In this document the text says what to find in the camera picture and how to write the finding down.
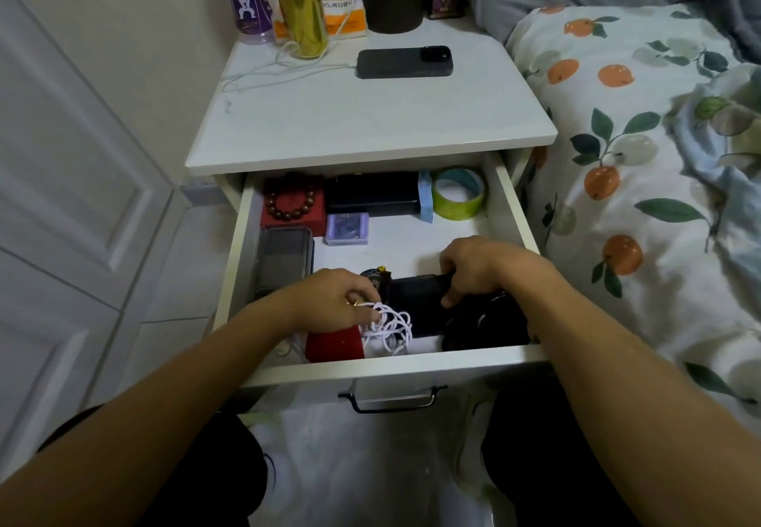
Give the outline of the person's right hand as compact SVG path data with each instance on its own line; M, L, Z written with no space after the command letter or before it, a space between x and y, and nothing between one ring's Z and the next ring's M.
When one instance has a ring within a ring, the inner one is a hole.
M443 274L452 273L451 284L467 284L473 295L504 290L517 301L538 293L543 283L558 273L544 257L512 243L482 236L458 238L440 255Z

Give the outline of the person's left hand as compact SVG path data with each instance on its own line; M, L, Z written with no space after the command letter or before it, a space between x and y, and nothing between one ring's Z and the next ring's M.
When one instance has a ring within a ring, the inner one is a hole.
M345 269L323 269L274 294L277 315L288 333L330 333L347 329L344 306L349 280L368 280Z

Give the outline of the black wallet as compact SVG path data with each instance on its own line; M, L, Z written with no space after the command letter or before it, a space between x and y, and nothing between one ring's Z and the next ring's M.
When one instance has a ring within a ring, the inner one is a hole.
M451 288L452 276L430 274L391 280L386 304L409 315L413 338L444 335L452 311L442 305L442 299Z

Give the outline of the person's left forearm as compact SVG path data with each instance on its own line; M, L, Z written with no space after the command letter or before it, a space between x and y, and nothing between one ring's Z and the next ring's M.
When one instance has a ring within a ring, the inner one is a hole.
M296 330L274 295L249 305L0 484L0 527L132 527L204 425Z

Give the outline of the person's right forearm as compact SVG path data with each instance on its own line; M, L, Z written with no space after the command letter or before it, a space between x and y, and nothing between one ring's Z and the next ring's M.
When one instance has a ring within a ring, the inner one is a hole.
M500 284L520 303L577 421L648 527L761 527L761 438L529 253Z

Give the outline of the small black and yellow item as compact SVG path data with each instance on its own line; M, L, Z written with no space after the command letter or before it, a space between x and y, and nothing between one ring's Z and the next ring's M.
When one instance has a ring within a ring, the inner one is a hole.
M380 302L388 305L392 287L392 275L385 266L368 269L360 273L360 276L367 278L376 289Z

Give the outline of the black round pouch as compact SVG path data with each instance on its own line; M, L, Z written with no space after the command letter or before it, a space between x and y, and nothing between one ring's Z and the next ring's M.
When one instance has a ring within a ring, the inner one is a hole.
M531 343L528 322L507 291L468 295L449 309L442 351L521 347Z

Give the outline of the red pouch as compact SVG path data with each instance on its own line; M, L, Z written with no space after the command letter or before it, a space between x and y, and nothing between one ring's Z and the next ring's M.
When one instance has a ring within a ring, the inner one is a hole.
M365 359L361 330L358 326L330 333L308 333L304 350L309 363Z

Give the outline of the white drawer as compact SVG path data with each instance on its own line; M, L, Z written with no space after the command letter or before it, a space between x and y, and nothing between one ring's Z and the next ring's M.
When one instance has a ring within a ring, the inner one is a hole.
M359 246L327 246L314 239L314 269L345 268L361 272L385 266L393 278L439 272L439 254L454 239L481 234L516 243L538 253L537 244L520 207L509 170L497 152L481 156L488 198L481 213L463 222L435 216L433 224L413 215L372 218L369 241ZM249 173L245 179L228 264L214 327L218 328L251 302L251 283L264 205L267 174ZM483 383L497 388L503 381L547 363L540 346L471 349L444 352L439 339L415 341L413 354L308 364L301 356L302 337L289 340L284 356L274 352L222 410L233 414L340 402L339 393L359 399L416 395L425 388L448 385L456 389Z

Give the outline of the small purple case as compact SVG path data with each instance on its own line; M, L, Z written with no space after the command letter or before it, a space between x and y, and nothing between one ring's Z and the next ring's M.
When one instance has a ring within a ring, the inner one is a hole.
M328 214L324 242L328 246L366 245L369 221L368 213Z

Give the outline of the dark clear phone case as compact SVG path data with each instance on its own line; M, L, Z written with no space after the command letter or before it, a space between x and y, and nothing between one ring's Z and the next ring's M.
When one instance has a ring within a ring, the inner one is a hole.
M304 226L281 226L261 231L251 283L251 300L301 281L313 272L314 236Z

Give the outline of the red jewellery box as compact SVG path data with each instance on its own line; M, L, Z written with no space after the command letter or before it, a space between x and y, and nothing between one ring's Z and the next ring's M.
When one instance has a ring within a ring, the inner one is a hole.
M318 175L288 173L264 181L260 226L280 228L299 225L314 237L322 237L327 226L324 178Z

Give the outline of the green tape roll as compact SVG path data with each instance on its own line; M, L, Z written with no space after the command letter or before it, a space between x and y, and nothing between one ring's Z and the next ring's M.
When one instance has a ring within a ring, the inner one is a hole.
M441 218L462 222L479 214L488 186L477 169L452 167L433 176L432 209Z

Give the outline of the blue tape roll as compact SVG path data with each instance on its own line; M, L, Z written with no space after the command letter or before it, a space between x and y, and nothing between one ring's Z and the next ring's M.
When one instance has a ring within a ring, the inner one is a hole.
M423 222L433 224L434 221L434 201L433 201L433 181L431 171L422 168L418 172L417 190L419 197L419 217Z

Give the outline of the black rectangular box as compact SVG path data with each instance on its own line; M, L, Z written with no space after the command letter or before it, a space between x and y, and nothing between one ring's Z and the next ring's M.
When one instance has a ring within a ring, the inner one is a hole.
M366 213L373 216L415 215L421 212L416 171L344 174L324 183L326 213Z

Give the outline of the white nightstand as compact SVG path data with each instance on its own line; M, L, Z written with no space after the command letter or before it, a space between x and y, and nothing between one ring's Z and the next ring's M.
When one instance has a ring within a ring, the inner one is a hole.
M356 76L366 49L448 46L453 73ZM504 46L471 18L338 40L319 61L238 42L185 159L193 176L295 171L547 146L557 129Z

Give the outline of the orange fruit print duvet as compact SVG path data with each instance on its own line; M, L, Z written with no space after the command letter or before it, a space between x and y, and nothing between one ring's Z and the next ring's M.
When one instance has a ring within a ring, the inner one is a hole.
M727 259L723 197L672 131L697 84L740 65L728 37L698 3L557 6L506 49L558 130L524 191L541 253L761 436L761 264Z

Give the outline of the person's black trousers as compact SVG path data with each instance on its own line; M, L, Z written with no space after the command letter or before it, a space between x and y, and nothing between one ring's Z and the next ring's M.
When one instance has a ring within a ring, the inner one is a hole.
M71 417L37 454L103 405ZM556 376L472 401L462 421L452 474L473 489L500 492L513 504L518 527L641 527L597 461ZM246 527L264 502L309 501L287 447L274 426L251 428L218 409L132 527Z

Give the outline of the black smartphone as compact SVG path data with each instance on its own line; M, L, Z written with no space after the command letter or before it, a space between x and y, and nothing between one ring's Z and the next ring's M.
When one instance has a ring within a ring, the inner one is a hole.
M362 50L356 63L356 76L365 80L438 78L452 73L452 53L443 45Z

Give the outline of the white and orange packet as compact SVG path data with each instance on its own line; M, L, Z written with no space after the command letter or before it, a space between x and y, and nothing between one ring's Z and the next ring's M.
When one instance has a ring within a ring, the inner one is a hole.
M365 7L362 0L322 0L329 44L335 39L362 37L367 32ZM276 0L273 13L275 40L286 43L288 33Z

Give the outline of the gold drink can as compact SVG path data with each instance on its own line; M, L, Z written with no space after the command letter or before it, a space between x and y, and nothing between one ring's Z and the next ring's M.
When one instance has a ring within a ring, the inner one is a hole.
M320 59L329 44L322 0L279 0L294 55L300 59Z

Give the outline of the dark round lidded jar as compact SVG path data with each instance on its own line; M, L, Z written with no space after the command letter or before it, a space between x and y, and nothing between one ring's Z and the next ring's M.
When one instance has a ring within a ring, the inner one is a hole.
M424 18L424 0L362 0L367 28L374 33L398 34L417 29Z

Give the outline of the light blue blanket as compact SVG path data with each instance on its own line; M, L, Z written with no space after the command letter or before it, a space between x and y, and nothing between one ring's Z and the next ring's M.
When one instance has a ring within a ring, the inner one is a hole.
M689 174L723 197L715 235L735 262L761 264L761 65L697 84L672 123Z

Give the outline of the white panelled door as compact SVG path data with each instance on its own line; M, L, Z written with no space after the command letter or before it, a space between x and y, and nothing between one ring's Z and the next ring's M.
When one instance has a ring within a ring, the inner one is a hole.
M0 482L116 394L184 202L22 0L0 0Z

